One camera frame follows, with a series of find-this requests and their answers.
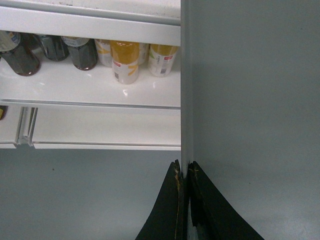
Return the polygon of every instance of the white cabinet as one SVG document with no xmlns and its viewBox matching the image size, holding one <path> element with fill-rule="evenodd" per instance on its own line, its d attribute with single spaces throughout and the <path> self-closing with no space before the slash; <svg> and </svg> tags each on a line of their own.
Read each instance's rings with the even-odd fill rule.
<svg viewBox="0 0 320 240">
<path fill-rule="evenodd" d="M 5 0 L 0 15 L 0 30 L 180 45 L 178 0 Z M 180 149 L 180 56 L 167 77 L 152 76 L 145 63 L 136 82 L 122 85 L 99 62 L 80 71 L 70 57 L 53 62 L 37 55 L 41 68 L 28 77 L 0 61 L 0 104 L 39 108 L 37 117 L 47 119 L 35 118 L 31 142 L 38 147 Z"/>
</svg>

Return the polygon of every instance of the gray panel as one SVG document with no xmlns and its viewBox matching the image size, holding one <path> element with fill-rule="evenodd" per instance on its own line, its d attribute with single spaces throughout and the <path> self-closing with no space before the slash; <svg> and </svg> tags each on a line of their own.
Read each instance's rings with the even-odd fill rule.
<svg viewBox="0 0 320 240">
<path fill-rule="evenodd" d="M 319 1 L 182 2 L 184 164 L 266 240 L 319 239 Z"/>
<path fill-rule="evenodd" d="M 179 151 L 0 150 L 1 240 L 135 239 Z"/>
</svg>

